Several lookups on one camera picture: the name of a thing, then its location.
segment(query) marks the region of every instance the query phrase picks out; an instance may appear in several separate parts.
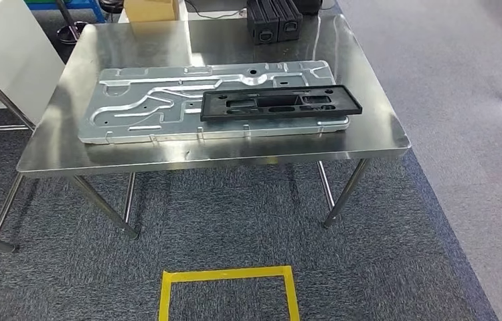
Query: white object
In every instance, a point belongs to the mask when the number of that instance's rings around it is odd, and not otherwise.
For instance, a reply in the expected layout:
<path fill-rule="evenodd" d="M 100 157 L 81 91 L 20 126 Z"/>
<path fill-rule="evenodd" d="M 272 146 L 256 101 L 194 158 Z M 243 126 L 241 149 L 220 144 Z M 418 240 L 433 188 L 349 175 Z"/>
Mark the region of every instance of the white object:
<path fill-rule="evenodd" d="M 63 70 L 24 1 L 0 0 L 0 89 L 35 124 Z"/>

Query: cardboard box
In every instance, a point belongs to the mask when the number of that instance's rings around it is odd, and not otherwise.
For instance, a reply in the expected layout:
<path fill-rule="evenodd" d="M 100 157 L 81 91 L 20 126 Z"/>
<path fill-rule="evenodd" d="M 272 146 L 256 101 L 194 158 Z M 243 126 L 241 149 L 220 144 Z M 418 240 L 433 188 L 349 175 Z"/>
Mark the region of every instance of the cardboard box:
<path fill-rule="evenodd" d="M 178 0 L 125 0 L 130 22 L 178 20 Z"/>

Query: yellow tape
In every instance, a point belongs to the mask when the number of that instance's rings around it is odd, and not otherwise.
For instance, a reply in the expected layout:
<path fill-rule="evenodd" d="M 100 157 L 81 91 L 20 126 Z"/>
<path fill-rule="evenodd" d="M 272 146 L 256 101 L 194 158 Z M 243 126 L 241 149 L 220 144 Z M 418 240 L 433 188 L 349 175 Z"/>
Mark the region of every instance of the yellow tape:
<path fill-rule="evenodd" d="M 286 289 L 286 302 L 288 302 L 288 313 L 290 321 L 300 320 L 297 291 L 295 290 L 295 280 L 292 278 L 292 269 L 289 265 L 283 266 L 282 276 L 284 277 L 284 287 Z"/>
<path fill-rule="evenodd" d="M 170 273 L 163 271 L 161 303 L 159 308 L 159 321 L 168 321 L 168 309 L 170 307 L 171 285 L 172 285 L 172 279 L 170 278 Z"/>
<path fill-rule="evenodd" d="M 292 278 L 292 268 L 289 265 L 176 273 L 163 271 L 159 321 L 168 321 L 168 310 L 170 307 L 170 287 L 173 282 L 265 278 L 270 276 L 282 276 L 284 278 L 284 288 L 286 290 L 286 301 L 288 303 L 288 313 L 290 315 L 290 321 L 299 321 L 300 316 L 299 305 L 297 302 L 297 292 L 295 290 L 295 281 Z"/>

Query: black plastic tray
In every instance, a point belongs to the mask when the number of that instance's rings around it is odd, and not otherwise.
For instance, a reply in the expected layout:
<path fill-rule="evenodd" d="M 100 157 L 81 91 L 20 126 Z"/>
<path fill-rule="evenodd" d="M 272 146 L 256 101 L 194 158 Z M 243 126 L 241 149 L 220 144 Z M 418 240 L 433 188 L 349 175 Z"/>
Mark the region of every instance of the black plastic tray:
<path fill-rule="evenodd" d="M 361 114 L 344 85 L 204 92 L 200 120 L 229 121 Z"/>

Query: cable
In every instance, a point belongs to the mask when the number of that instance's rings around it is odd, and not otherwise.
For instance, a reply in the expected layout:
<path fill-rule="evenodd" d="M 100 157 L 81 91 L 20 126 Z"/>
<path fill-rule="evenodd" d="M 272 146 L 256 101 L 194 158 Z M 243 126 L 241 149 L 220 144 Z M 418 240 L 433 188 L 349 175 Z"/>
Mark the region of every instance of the cable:
<path fill-rule="evenodd" d="M 241 13 L 241 11 L 245 10 L 246 7 L 243 7 L 239 10 L 237 10 L 236 12 L 234 13 L 231 13 L 229 15 L 221 15 L 219 17 L 210 17 L 209 15 L 202 15 L 198 9 L 196 8 L 196 6 L 192 3 L 191 0 L 184 0 L 184 2 L 186 2 L 187 4 L 191 5 L 193 8 L 194 8 L 194 11 L 196 11 L 196 14 L 199 15 L 200 17 L 202 18 L 206 18 L 206 19 L 221 19 L 221 18 L 225 18 L 225 17 L 233 17 L 234 15 L 237 15 L 239 13 Z"/>

